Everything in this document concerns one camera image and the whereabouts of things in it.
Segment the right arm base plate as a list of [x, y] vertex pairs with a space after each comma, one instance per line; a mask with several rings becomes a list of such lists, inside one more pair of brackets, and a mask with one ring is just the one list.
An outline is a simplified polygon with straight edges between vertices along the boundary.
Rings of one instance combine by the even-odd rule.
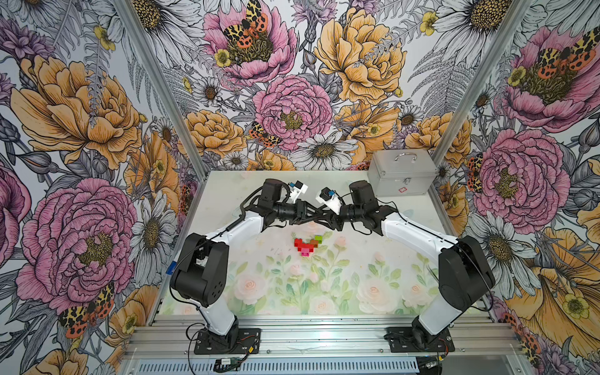
[[418, 327], [388, 327], [384, 340], [389, 344], [392, 353], [441, 353], [448, 355], [456, 351], [449, 330], [440, 334], [429, 334]]

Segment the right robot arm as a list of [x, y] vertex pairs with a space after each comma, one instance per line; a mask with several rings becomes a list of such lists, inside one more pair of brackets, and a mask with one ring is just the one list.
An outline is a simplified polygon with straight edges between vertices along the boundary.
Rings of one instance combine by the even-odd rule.
[[360, 222], [367, 231], [400, 242], [435, 262], [439, 295], [412, 321], [405, 336], [419, 352], [429, 352], [439, 342], [448, 343], [444, 331], [496, 285], [480, 243], [470, 236], [442, 234], [409, 219], [395, 205], [380, 202], [367, 181], [356, 181], [349, 189], [350, 204], [328, 187], [317, 195], [318, 203], [326, 207], [325, 225], [340, 230], [346, 223]]

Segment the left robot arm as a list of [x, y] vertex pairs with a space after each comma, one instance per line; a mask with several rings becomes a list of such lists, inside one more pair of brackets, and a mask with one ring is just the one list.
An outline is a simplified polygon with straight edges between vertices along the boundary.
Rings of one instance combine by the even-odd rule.
[[274, 222], [300, 225], [329, 214], [299, 198], [308, 186], [267, 179], [239, 205], [238, 218], [210, 234], [189, 234], [170, 278], [170, 293], [200, 312], [205, 327], [192, 339], [196, 354], [233, 353], [240, 345], [239, 321], [222, 296], [228, 280], [230, 245], [242, 243]]

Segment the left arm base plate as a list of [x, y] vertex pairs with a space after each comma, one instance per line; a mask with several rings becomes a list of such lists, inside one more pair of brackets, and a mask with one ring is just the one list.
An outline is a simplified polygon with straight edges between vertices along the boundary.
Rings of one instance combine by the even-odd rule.
[[244, 355], [250, 348], [253, 348], [252, 353], [258, 353], [260, 336], [259, 328], [232, 330], [225, 336], [204, 329], [194, 340], [193, 353], [197, 356]]

